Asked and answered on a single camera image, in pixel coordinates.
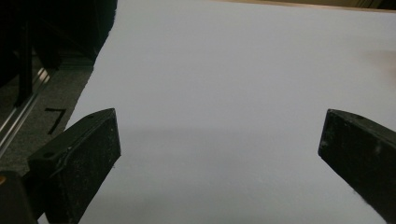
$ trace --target paper sheet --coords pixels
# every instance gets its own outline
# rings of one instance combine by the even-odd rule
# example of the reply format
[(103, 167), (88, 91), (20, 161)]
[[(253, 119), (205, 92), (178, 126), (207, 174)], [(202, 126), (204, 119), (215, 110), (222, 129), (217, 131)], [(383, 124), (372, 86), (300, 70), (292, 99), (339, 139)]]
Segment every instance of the paper sheet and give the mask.
[(328, 108), (396, 130), (396, 14), (119, 0), (69, 126), (122, 156), (81, 224), (385, 221), (318, 156)]

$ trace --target white surface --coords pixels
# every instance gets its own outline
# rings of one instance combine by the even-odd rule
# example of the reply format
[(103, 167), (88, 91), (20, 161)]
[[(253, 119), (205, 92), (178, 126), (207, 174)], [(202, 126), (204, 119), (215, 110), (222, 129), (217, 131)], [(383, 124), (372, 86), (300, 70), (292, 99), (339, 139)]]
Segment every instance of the white surface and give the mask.
[(396, 130), (396, 14), (119, 0), (69, 125), (122, 156), (81, 224), (384, 223), (317, 154), (328, 108)]

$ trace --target clamp jaw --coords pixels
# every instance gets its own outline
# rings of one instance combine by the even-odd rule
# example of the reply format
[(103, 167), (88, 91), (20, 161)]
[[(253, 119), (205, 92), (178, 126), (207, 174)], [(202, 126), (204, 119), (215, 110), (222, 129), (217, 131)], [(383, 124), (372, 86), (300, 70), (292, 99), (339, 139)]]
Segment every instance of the clamp jaw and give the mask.
[(20, 177), (0, 172), (0, 223), (77, 224), (120, 156), (114, 109), (81, 119), (28, 158)]

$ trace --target gray surface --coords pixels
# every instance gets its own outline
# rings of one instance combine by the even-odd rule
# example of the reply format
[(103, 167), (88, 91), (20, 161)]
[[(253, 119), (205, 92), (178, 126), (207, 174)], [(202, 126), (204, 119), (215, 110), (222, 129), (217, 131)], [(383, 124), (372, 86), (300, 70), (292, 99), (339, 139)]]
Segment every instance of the gray surface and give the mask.
[[(26, 158), (64, 130), (92, 72), (92, 63), (82, 58), (66, 59), (55, 72), (37, 100), (21, 129), (0, 158), (0, 170), (13, 170), (24, 175), (28, 171)], [(52, 134), (49, 130), (59, 117), (59, 112), (46, 108), (66, 109), (61, 122)]]

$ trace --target wooden edge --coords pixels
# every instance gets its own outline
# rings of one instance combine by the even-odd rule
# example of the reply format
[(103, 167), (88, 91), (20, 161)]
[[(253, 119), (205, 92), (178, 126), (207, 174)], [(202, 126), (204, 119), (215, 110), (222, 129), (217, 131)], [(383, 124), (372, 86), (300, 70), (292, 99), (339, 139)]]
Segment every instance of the wooden edge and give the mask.
[(272, 6), (283, 6), (283, 7), (311, 7), (311, 8), (338, 9), (338, 10), (350, 10), (350, 11), (396, 13), (395, 10), (388, 10), (388, 9), (363, 8), (363, 7), (333, 7), (333, 6), (309, 5), (309, 4), (299, 4), (299, 3), (272, 2), (272, 1), (262, 1), (262, 0), (210, 0), (210, 1), (272, 5)]

